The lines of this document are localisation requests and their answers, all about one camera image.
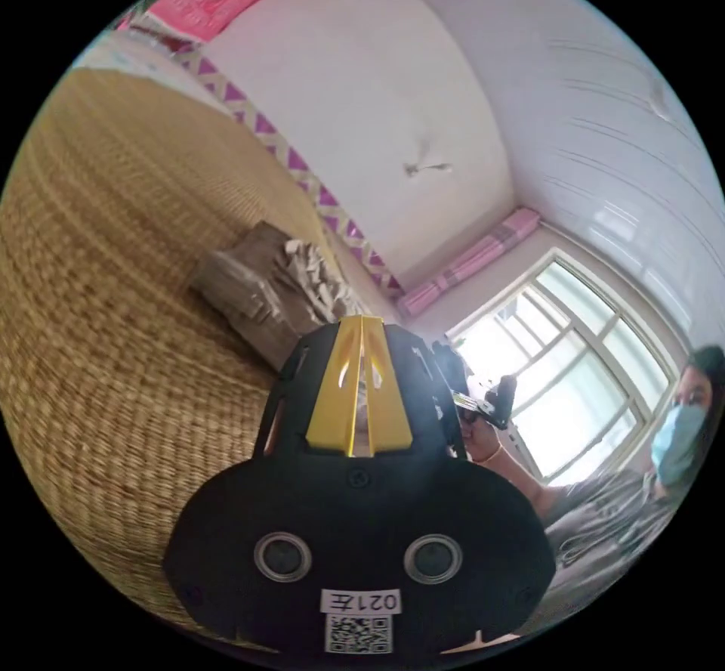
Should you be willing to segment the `person's right hand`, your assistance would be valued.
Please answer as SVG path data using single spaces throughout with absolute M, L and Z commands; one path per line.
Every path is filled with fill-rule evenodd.
M 470 460 L 482 465 L 502 449 L 497 430 L 481 417 L 462 419 L 461 435 Z

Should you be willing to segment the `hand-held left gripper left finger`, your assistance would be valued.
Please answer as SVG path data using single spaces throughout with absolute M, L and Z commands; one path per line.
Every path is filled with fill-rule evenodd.
M 305 439 L 313 450 L 352 453 L 356 426 L 363 318 L 345 317 L 330 350 Z

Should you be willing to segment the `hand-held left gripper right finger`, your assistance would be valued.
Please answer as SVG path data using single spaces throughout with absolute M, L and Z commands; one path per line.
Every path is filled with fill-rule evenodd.
M 384 322 L 377 317 L 362 317 L 361 321 L 370 453 L 408 450 L 412 446 L 412 432 Z

